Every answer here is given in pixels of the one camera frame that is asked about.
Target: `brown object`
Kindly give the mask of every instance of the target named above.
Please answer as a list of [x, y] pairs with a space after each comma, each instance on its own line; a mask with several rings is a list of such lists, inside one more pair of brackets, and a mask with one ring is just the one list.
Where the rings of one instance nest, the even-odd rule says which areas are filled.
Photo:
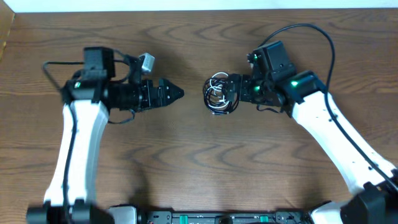
[[[24, 223], [41, 204], [62, 138], [62, 103], [44, 78], [46, 60], [79, 61], [103, 45], [157, 59], [148, 78], [168, 78], [184, 98], [106, 127], [97, 198], [176, 210], [267, 210], [348, 200], [322, 148], [286, 114], [241, 103], [227, 116], [205, 108], [203, 82], [218, 71], [250, 73], [246, 54], [298, 22], [325, 29], [336, 45], [331, 93], [370, 145], [398, 163], [398, 10], [270, 10], [19, 14], [0, 64], [0, 223]], [[325, 80], [327, 41], [311, 29], [281, 33], [298, 70]], [[62, 85], [77, 66], [50, 67]], [[118, 67], [119, 76], [126, 68]], [[128, 113], [112, 111], [113, 120]]]
[[0, 60], [4, 49], [6, 48], [6, 41], [10, 33], [13, 20], [14, 12], [3, 0], [0, 0]]

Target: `green connector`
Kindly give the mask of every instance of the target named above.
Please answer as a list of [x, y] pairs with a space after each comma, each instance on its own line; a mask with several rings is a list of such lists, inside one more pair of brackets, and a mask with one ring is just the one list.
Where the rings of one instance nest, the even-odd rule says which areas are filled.
[[268, 216], [260, 216], [260, 222], [268, 222]]
[[180, 224], [188, 224], [188, 215], [180, 215]]

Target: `black and white cable bundle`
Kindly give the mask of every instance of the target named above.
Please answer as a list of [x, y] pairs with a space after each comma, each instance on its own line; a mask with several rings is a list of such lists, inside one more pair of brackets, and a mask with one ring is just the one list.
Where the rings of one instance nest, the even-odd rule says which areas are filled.
[[233, 100], [226, 97], [228, 76], [226, 72], [218, 72], [207, 79], [203, 86], [205, 105], [215, 115], [229, 114], [238, 107], [238, 97]]

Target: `white wall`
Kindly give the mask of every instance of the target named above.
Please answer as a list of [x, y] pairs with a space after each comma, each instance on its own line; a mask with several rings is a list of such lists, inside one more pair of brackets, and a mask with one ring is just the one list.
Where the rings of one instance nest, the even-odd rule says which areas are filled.
[[14, 12], [398, 7], [398, 0], [4, 0]]

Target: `tabletop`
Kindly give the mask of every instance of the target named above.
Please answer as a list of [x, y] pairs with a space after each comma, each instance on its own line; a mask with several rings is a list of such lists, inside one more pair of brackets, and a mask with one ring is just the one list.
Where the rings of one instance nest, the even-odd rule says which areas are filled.
[[[330, 91], [377, 152], [398, 163], [398, 9], [93, 12], [17, 14], [0, 63], [0, 223], [24, 223], [40, 205], [57, 163], [62, 102], [45, 79], [46, 60], [82, 60], [106, 46], [156, 58], [147, 78], [185, 90], [170, 106], [108, 125], [100, 146], [98, 204], [175, 210], [308, 208], [351, 195], [318, 143], [286, 114], [241, 103], [213, 116], [201, 88], [212, 74], [250, 74], [246, 54], [290, 24], [325, 29], [335, 42]], [[308, 28], [283, 32], [298, 71], [325, 81], [330, 48]], [[52, 66], [64, 83], [79, 66]], [[117, 66], [118, 76], [127, 68]], [[111, 119], [127, 113], [111, 112]]]

